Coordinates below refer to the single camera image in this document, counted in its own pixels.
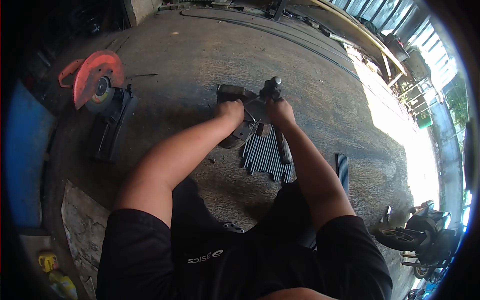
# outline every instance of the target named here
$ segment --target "person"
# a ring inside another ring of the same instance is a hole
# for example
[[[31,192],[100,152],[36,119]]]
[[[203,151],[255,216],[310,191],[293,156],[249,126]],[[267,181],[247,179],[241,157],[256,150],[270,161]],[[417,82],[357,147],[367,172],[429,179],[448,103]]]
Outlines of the person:
[[[390,299],[392,280],[363,220],[327,161],[295,122],[267,101],[297,180],[245,233],[227,231],[187,176],[243,121],[240,100],[153,146],[119,192],[98,268],[102,299]],[[309,232],[315,238],[311,245]]]

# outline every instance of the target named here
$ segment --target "corrugated metal wall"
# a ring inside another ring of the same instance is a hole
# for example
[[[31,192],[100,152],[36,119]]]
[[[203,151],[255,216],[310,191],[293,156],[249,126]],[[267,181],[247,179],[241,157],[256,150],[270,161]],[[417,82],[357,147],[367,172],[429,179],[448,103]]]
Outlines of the corrugated metal wall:
[[[400,37],[408,51],[420,46],[432,70],[432,80],[442,89],[455,76],[456,63],[450,58],[430,23],[429,12],[422,12],[413,0],[330,0],[354,17],[372,22],[384,34]]]

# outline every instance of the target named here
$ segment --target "concrete wall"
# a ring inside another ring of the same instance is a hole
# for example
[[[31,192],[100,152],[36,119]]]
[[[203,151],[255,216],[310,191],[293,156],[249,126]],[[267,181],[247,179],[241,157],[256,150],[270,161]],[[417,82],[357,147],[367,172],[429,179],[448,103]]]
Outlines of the concrete wall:
[[[456,222],[460,222],[462,217],[462,155],[458,147],[457,137],[452,137],[456,131],[447,105],[435,104],[430,108],[430,111],[433,120],[433,134],[439,148],[439,171],[442,173],[440,176],[440,205],[444,206],[446,211],[452,213],[450,226],[455,228],[457,227]]]
[[[162,0],[123,0],[130,26],[140,25],[149,15],[157,11]]]

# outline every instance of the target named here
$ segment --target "sunlight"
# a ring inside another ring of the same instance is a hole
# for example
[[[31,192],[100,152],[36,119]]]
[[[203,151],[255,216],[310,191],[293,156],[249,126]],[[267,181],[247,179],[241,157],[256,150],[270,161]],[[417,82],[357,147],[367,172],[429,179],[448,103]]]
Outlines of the sunlight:
[[[439,209],[438,171],[428,131],[418,128],[380,76],[359,64],[355,56],[350,57],[356,61],[355,70],[364,84],[373,124],[405,149],[407,182],[415,206],[433,200],[435,209]]]

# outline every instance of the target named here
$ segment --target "yellow container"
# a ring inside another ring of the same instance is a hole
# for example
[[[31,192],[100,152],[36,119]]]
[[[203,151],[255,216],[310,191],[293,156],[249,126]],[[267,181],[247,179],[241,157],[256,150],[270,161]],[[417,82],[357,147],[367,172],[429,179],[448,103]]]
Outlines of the yellow container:
[[[70,280],[70,277],[64,275],[62,272],[53,270],[48,274],[48,279],[51,284],[55,284],[57,288],[62,291],[70,300],[77,300],[77,289]]]
[[[52,251],[40,252],[38,254],[38,264],[42,267],[42,271],[46,273],[59,268],[57,256]]]

